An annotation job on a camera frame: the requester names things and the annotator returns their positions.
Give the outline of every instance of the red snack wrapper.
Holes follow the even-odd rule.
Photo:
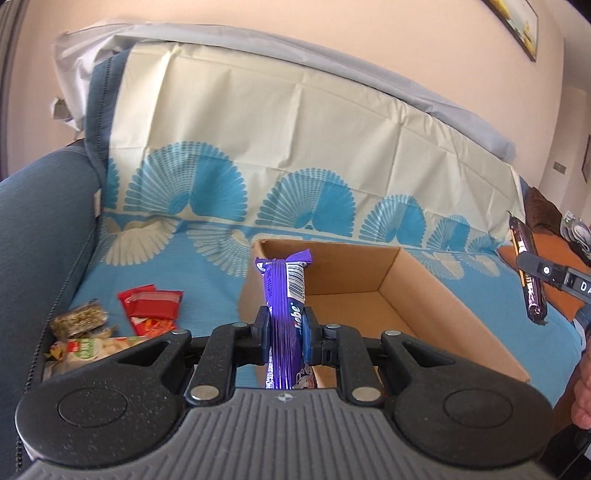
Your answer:
[[[149,338],[163,335],[172,330],[176,330],[177,328],[173,320],[137,319],[134,317],[131,319],[131,323],[134,327],[135,333]]]
[[[121,302],[121,306],[123,307],[123,309],[127,315],[127,318],[131,318],[133,316],[133,315],[129,314],[129,308],[131,306],[130,302],[129,302],[130,297],[134,293],[138,293],[140,291],[154,291],[154,290],[156,290],[156,285],[151,284],[151,285],[143,285],[141,287],[130,288],[129,290],[125,290],[125,291],[119,292],[117,294],[117,298]]]
[[[129,317],[176,320],[183,292],[177,290],[139,291],[129,298]]]

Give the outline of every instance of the picture frame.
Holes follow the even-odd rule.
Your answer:
[[[528,0],[483,0],[503,22],[531,61],[538,57],[539,18]]]
[[[591,135],[587,137],[587,148],[585,148],[585,156],[583,157],[583,166],[581,167],[581,170],[583,171],[585,183],[589,183],[589,179],[591,179]]]

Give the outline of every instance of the open cardboard box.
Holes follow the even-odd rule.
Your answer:
[[[309,248],[306,305],[318,322],[350,325],[364,337],[400,330],[520,381],[523,366],[491,331],[438,279],[399,247],[267,239],[254,243],[238,310],[252,322],[265,304],[254,258],[287,258]],[[319,387],[336,386],[334,370],[314,367]]]

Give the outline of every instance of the wall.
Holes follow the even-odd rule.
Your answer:
[[[107,18],[228,24],[335,48],[384,66],[478,113],[517,144],[514,166],[538,185],[556,125],[563,38],[544,0],[538,62],[481,0],[31,0],[9,103],[9,170],[72,140],[49,118],[59,94],[50,44]]]
[[[563,89],[554,140],[540,183],[540,191],[563,213],[570,210],[581,215],[589,191],[581,167],[590,129],[590,100],[583,90]],[[564,165],[566,172],[556,171],[554,162]]]
[[[588,135],[591,135],[591,97],[589,97],[590,101],[587,104],[587,139],[589,138]],[[589,184],[589,189],[587,191],[587,198],[585,201],[585,205],[583,206],[583,213],[581,214],[581,218],[587,225],[591,225],[591,183]]]

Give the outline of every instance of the hand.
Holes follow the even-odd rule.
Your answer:
[[[574,386],[574,403],[571,408],[573,423],[583,429],[591,429],[591,352],[586,350],[579,363],[581,378]]]

